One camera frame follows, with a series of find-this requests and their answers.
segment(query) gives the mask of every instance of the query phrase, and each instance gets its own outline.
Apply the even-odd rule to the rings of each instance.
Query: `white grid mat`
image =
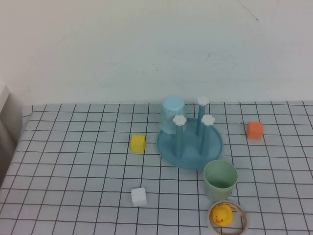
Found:
[[[0,235],[209,234],[202,172],[157,154],[160,108],[28,107],[0,190]],[[187,117],[197,111],[186,105]],[[313,234],[313,103],[210,104],[207,112],[224,139],[220,159],[238,170],[229,199],[247,211],[248,234]],[[264,124],[261,141],[246,139],[249,121]],[[144,154],[130,151],[132,134],[146,135]],[[138,187],[148,204],[134,208],[130,190]],[[240,221],[222,232],[237,227]]]

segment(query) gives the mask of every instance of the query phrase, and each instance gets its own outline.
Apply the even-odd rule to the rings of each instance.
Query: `blue plastic cup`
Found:
[[[176,125],[173,122],[173,118],[176,115],[186,116],[185,102],[180,96],[171,95],[166,97],[162,103],[160,120],[160,128],[162,131],[171,135],[176,133]]]

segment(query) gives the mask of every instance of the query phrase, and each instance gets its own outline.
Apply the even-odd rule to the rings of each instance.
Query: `green plastic cup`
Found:
[[[209,162],[203,174],[205,194],[212,202],[226,200],[238,179],[236,168],[223,160]]]

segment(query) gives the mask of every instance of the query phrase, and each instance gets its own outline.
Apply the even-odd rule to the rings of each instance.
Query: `rubber duck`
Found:
[[[221,227],[226,227],[233,222],[234,216],[228,204],[222,204],[213,208],[212,220]]]

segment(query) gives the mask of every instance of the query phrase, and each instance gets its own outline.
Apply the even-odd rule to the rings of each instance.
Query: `foam cube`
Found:
[[[134,153],[144,153],[146,147],[146,137],[133,135],[131,141],[131,150]]]
[[[263,135],[263,124],[257,121],[249,122],[246,135],[248,139],[260,140]]]
[[[145,188],[134,188],[131,192],[134,207],[140,207],[147,204]]]

